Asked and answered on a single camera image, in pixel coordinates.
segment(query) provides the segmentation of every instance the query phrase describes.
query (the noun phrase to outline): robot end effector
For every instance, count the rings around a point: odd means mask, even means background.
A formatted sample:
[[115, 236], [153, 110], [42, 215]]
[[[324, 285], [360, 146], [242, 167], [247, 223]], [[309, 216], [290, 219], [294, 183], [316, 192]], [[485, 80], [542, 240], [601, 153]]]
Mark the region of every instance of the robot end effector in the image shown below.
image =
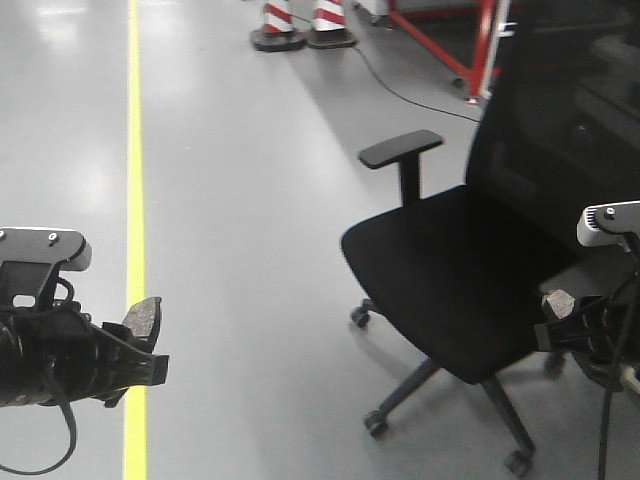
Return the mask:
[[[160, 298], [133, 307], [122, 324], [91, 323], [61, 270], [82, 271], [91, 247], [78, 232], [0, 230], [0, 406], [58, 405], [93, 397], [114, 407], [127, 388], [165, 382], [168, 356], [153, 355]], [[56, 299], [58, 285], [67, 290]]]
[[[543, 301], [543, 310], [550, 321], [535, 325], [535, 333], [540, 351], [572, 352], [585, 374], [604, 386], [618, 347], [625, 365], [640, 365], [640, 322], [635, 313], [640, 292], [640, 201], [585, 208], [577, 225], [577, 238], [586, 247], [619, 245], [631, 254], [633, 262], [620, 255], [612, 262], [612, 257], [605, 256], [604, 263], [595, 268], [581, 264], [570, 269], [587, 283], [595, 277], [610, 277], [606, 286], [601, 284], [594, 289], [591, 285], [591, 291], [585, 295], [566, 294], [558, 280], [562, 275], [557, 277], [561, 290], [552, 289]], [[553, 305], [557, 298], [564, 300], [565, 307], [567, 298], [571, 300], [562, 314], [558, 312], [562, 310], [557, 308], [558, 304]]]

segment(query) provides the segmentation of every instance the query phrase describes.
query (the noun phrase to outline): traffic cone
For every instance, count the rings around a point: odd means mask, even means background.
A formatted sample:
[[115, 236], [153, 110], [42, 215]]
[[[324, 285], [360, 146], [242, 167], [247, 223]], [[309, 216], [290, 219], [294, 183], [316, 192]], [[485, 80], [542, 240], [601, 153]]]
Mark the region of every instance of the traffic cone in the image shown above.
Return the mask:
[[293, 28], [289, 0], [267, 0], [264, 24], [251, 32], [251, 43], [262, 52], [286, 52], [304, 47], [304, 35]]
[[358, 40], [344, 26], [343, 0], [316, 0], [307, 44], [311, 48], [353, 47]]

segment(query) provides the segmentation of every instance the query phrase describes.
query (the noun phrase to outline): epoxy floor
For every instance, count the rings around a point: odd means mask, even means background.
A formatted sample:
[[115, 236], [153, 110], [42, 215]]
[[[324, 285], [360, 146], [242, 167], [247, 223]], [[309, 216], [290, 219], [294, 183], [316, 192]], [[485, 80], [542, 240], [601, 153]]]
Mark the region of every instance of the epoxy floor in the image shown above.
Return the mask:
[[[149, 390], [149, 478], [508, 479], [513, 448], [484, 392], [446, 373], [371, 439], [362, 416], [422, 359], [382, 318], [348, 313], [362, 296], [338, 240], [398, 204], [395, 172], [356, 152], [428, 128], [423, 189], [459, 183], [475, 124], [408, 105], [352, 50], [264, 54], [249, 45], [257, 0], [140, 0], [147, 292], [162, 296], [157, 351], [167, 384]], [[293, 2], [309, 18], [313, 2]], [[403, 95], [474, 118], [453, 75], [407, 35], [349, 27]], [[301, 28], [303, 22], [296, 21]], [[73, 228], [93, 246], [73, 275], [94, 321], [125, 311], [127, 4], [0, 3], [5, 225]], [[500, 377], [538, 446], [527, 478], [595, 478], [601, 390], [542, 356]], [[51, 479], [121, 477], [122, 407], [75, 404], [76, 455]], [[0, 462], [44, 466], [66, 448], [62, 418], [5, 409]], [[610, 478], [640, 471], [640, 411], [614, 402]]]

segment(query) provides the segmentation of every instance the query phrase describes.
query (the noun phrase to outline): office chair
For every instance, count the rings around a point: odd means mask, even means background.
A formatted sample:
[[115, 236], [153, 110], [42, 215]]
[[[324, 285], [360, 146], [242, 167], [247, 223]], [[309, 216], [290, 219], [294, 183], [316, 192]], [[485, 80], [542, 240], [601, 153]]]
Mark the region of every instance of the office chair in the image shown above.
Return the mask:
[[533, 441], [496, 374], [536, 350], [539, 285], [587, 255], [582, 210], [640, 198], [638, 3], [519, 3], [464, 184], [420, 197], [420, 154], [443, 143], [430, 131], [360, 152], [370, 169], [398, 165], [402, 206], [342, 238], [368, 295], [351, 318], [364, 328], [379, 313], [427, 356], [365, 417], [372, 436], [444, 369], [489, 395], [518, 444], [507, 467], [519, 477], [531, 467]]

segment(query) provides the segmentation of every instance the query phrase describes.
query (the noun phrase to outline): black cable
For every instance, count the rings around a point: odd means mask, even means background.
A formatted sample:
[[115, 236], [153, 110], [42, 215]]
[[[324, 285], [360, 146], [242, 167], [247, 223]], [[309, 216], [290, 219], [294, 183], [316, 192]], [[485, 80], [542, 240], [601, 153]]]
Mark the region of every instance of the black cable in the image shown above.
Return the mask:
[[640, 298], [640, 278], [638, 278], [638, 272], [634, 273], [635, 282], [633, 289], [633, 296], [631, 305], [627, 310], [627, 313], [622, 324], [620, 331], [620, 337], [618, 337], [618, 343], [611, 359], [611, 367], [609, 370], [609, 382], [604, 393], [604, 399], [602, 402], [602, 415], [600, 419], [600, 445], [598, 450], [598, 480], [605, 480], [607, 471], [607, 448], [609, 441], [609, 424], [611, 420], [611, 400], [613, 398], [613, 387], [618, 376], [618, 369], [620, 368], [620, 362], [622, 360], [622, 350], [624, 349], [629, 334], [631, 332], [631, 326], [633, 320], [636, 317], [636, 310], [638, 307], [638, 298]]
[[23, 476], [34, 476], [34, 475], [43, 475], [45, 473], [52, 472], [57, 468], [60, 468], [62, 465], [66, 463], [73, 452], [76, 449], [76, 444], [78, 442], [78, 428], [76, 425], [76, 419], [73, 415], [73, 410], [71, 409], [71, 404], [69, 402], [69, 398], [65, 395], [62, 387], [56, 380], [54, 374], [54, 366], [55, 366], [55, 358], [50, 358], [47, 365], [45, 366], [44, 372], [42, 374], [42, 379], [44, 383], [49, 387], [51, 391], [52, 397], [55, 401], [58, 402], [58, 406], [64, 415], [64, 421], [67, 424], [67, 428], [69, 429], [69, 447], [67, 448], [67, 452], [63, 455], [63, 457], [58, 460], [56, 463], [51, 465], [50, 467], [44, 468], [38, 471], [24, 471], [24, 470], [16, 470], [10, 467], [6, 467], [4, 465], [0, 465], [0, 470], [3, 470], [8, 473], [13, 473], [15, 475], [23, 475]]
[[303, 22], [307, 22], [307, 23], [311, 23], [311, 20], [309, 20], [308, 18], [304, 18], [304, 17], [300, 17], [298, 15], [291, 15], [293, 18], [297, 18], [298, 20], [302, 20]]
[[445, 115], [451, 115], [452, 117], [464, 118], [465, 120], [469, 120], [469, 121], [471, 121], [473, 123], [479, 123], [480, 122], [479, 120], [476, 120], [475, 118], [467, 117], [466, 115], [461, 115], [459, 113], [449, 112], [447, 110], [442, 110], [440, 108], [435, 108], [435, 107], [431, 107], [429, 105], [424, 105], [423, 103], [415, 102], [415, 101], [413, 101], [413, 100], [411, 100], [411, 99], [399, 94], [395, 90], [391, 89], [391, 87], [389, 87], [386, 83], [384, 83], [384, 81], [380, 78], [380, 76], [376, 73], [376, 71], [373, 69], [373, 67], [369, 63], [369, 60], [367, 59], [367, 57], [364, 55], [364, 53], [362, 53], [362, 50], [360, 50], [358, 47], [352, 47], [352, 48], [358, 53], [358, 55], [360, 55], [360, 58], [362, 58], [362, 61], [364, 62], [364, 64], [369, 69], [369, 72], [371, 72], [371, 75], [373, 75], [373, 78], [375, 78], [378, 81], [378, 83], [380, 85], [382, 85], [382, 87], [385, 90], [387, 90], [389, 93], [395, 95], [399, 99], [404, 100], [405, 102], [410, 103], [411, 105], [415, 105], [415, 106], [421, 107], [421, 108], [426, 108], [427, 110], [431, 110], [431, 111], [434, 111], [434, 112], [444, 113]]
[[48, 315], [51, 315], [54, 312], [58, 312], [60, 310], [64, 310], [68, 308], [71, 302], [73, 302], [73, 297], [75, 295], [75, 290], [73, 288], [73, 285], [71, 285], [71, 282], [69, 282], [68, 280], [65, 280], [64, 278], [60, 278], [60, 277], [56, 278], [56, 283], [62, 285], [67, 290], [67, 296], [55, 307], [51, 307], [49, 310], [45, 310], [44, 312], [31, 312], [28, 310], [28, 307], [27, 308], [2, 307], [0, 308], [0, 312], [15, 313], [19, 315], [20, 318], [33, 319], [33, 318], [39, 318], [39, 317], [46, 317]]

